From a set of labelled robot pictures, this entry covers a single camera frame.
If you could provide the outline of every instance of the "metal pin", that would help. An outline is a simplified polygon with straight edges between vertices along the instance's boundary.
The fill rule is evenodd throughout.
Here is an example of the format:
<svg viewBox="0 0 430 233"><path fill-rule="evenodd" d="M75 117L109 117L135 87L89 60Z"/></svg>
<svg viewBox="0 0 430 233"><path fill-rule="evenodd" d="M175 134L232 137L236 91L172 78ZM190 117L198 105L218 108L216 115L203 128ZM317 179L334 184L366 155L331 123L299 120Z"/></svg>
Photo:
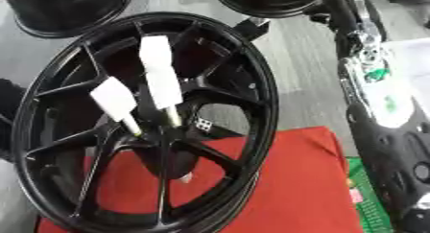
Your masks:
<svg viewBox="0 0 430 233"><path fill-rule="evenodd" d="M182 119L178 114L178 109L176 106L166 107L167 117L169 118L170 124L174 127L182 126Z"/></svg>
<svg viewBox="0 0 430 233"><path fill-rule="evenodd" d="M181 177L179 181L181 181L182 183L189 183L191 182L192 179L193 179L193 172L190 172L185 176Z"/></svg>

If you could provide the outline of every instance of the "wheel rim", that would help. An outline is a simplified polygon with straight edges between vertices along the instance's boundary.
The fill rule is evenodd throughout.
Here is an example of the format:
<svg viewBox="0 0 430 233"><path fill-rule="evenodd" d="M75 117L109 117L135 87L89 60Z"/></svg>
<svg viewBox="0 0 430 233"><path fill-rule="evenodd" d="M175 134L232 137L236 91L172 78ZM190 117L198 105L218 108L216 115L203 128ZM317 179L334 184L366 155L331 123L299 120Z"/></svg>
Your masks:
<svg viewBox="0 0 430 233"><path fill-rule="evenodd" d="M137 64L130 68L124 65L136 60L133 55L142 35L168 35L175 58L186 58L181 52L190 43L199 48L199 53L204 47L217 56L206 58L208 64L196 63L201 67L194 70L197 73L177 72L185 100L179 106L186 124L182 128L163 125L159 113L146 105L140 109L148 100L142 97L147 96L143 69ZM105 60L115 55L134 58L120 60L122 69L117 70L117 65ZM218 72L227 72L226 67L231 65L241 78L251 79L252 88L224 85L233 80L226 81L226 75ZM182 67L179 60L176 68ZM139 95L139 109L134 114L149 134L147 139L134 140L123 127L112 122L97 125L103 115L88 93L107 75L117 77ZM199 110L209 104L238 105L246 114L250 131L237 159L188 137ZM48 65L29 88L18 111L12 151L25 193L44 216L56 223L84 232L186 231L199 221L212 221L211 215L216 215L222 205L231 203L251 183L272 143L276 121L275 81L267 63L250 43L212 19L186 13L147 13L121 19L83 36ZM88 173L80 179L67 177L82 173L84 156L91 152L88 147L95 147ZM123 150L142 154L148 153L149 148L160 153L155 165L159 183L157 211L131 216L99 208L95 198L98 181L109 161ZM169 195L175 192L169 190L169 182L176 176L166 164L173 161L177 167L179 153L197 157L189 159L185 170L192 170L197 159L206 158L222 167L225 177L207 193L172 208ZM151 164L144 165L151 169ZM81 188L62 188L68 180Z"/></svg>

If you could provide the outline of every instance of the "wheel spoke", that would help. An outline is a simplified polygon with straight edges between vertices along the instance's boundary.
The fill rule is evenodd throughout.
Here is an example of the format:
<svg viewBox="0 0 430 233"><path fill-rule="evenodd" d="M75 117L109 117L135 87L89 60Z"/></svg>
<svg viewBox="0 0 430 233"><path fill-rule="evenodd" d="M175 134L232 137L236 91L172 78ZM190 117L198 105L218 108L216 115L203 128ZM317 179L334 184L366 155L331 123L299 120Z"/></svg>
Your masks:
<svg viewBox="0 0 430 233"><path fill-rule="evenodd" d="M234 56L236 56L238 53L240 52L240 48L236 49L235 51L232 51L231 53L218 58L214 63L212 63L209 67L207 67L203 72L202 72L202 76L204 77L209 77L210 75L212 75L217 69L219 69L220 67L226 65L227 63L229 63Z"/></svg>
<svg viewBox="0 0 430 233"><path fill-rule="evenodd" d="M181 141L179 142L183 145L185 151L190 151L197 156L205 157L218 165L220 165L227 173L227 175L235 175L240 172L241 167L238 161L233 160L227 155L208 147L207 145L199 141Z"/></svg>
<svg viewBox="0 0 430 233"><path fill-rule="evenodd" d="M163 222L167 214L172 209L169 196L170 181L168 177L170 154L171 145L164 134L161 141L161 159L158 175L157 222Z"/></svg>
<svg viewBox="0 0 430 233"><path fill-rule="evenodd" d="M189 39L186 39L187 37L191 36L193 33L195 33L200 27L200 24L198 22L194 22L191 24L188 28L186 28L182 33L177 35L172 41L172 48L174 51L180 50L183 43L187 43Z"/></svg>
<svg viewBox="0 0 430 233"><path fill-rule="evenodd" d="M84 50L86 52L86 55L88 56L89 60L91 61L92 66L94 67L94 70L96 71L98 76L106 76L108 73L105 71L105 69L102 67L102 64L96 59L96 56L91 51L88 45L84 45Z"/></svg>
<svg viewBox="0 0 430 233"><path fill-rule="evenodd" d="M214 104L238 105L246 110L258 110L263 106L261 101L220 87L208 85L203 90L207 98Z"/></svg>
<svg viewBox="0 0 430 233"><path fill-rule="evenodd" d="M27 157L54 151L68 151L74 148L96 146L98 139L97 133L98 131L96 129L90 129L61 138L60 140L52 142L50 145L28 151Z"/></svg>
<svg viewBox="0 0 430 233"><path fill-rule="evenodd" d="M85 94L88 95L101 81L101 78L97 78L89 82L70 84L40 92L36 97L41 101L61 101L70 97L84 96Z"/></svg>
<svg viewBox="0 0 430 233"><path fill-rule="evenodd" d="M91 62L91 65L96 72L96 75L97 75L96 78L91 81L74 83L74 84L61 86L55 89L40 92L36 94L36 97L38 99L42 101L44 100L60 101L70 97L89 94L91 90L93 90L98 84L100 84L107 77L108 73L102 67L101 63L99 63L99 61L96 59L94 53L91 52L91 49L89 48L89 46L85 44L82 47L82 50L85 51L86 56L89 58L89 61Z"/></svg>
<svg viewBox="0 0 430 233"><path fill-rule="evenodd" d="M84 180L73 217L92 216L97 210L97 189L114 153L107 150L97 152Z"/></svg>

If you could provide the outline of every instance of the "gray floor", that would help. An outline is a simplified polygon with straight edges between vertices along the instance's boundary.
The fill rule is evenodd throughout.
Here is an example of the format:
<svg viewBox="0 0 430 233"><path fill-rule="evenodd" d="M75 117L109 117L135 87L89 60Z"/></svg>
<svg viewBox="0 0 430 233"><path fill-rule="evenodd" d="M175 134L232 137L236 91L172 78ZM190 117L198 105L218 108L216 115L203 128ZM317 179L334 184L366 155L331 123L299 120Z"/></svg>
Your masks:
<svg viewBox="0 0 430 233"><path fill-rule="evenodd" d="M425 5L390 4L373 0L392 40L427 37L422 24ZM154 11L193 12L234 25L245 18L217 0L133 0L123 16ZM327 126L342 142L346 155L355 155L345 121L346 106L336 77L332 34L306 17L276 20L270 33L255 41L272 67L280 95L279 129ZM0 77L28 86L55 54L73 39L44 40L20 32L4 0L0 0ZM0 162L0 232L21 229L32 214L18 189L12 167Z"/></svg>

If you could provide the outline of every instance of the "red cloth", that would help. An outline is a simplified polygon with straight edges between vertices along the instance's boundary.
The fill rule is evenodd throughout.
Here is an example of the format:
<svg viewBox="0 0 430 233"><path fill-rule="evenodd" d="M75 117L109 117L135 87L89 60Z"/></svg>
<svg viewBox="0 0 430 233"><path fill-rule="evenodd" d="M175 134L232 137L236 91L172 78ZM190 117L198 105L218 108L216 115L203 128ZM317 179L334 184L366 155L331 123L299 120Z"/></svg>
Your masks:
<svg viewBox="0 0 430 233"><path fill-rule="evenodd" d="M233 151L242 145L242 138L210 142L210 146L231 156L236 156ZM336 138L326 128L278 132L254 194L223 233L362 232L346 185L346 171ZM207 160L200 161L191 183L173 182L174 205L200 195L222 175L218 166ZM155 211L155 195L156 178L132 152L123 152L109 166L98 202L109 210L147 213ZM42 220L38 232L65 231Z"/></svg>

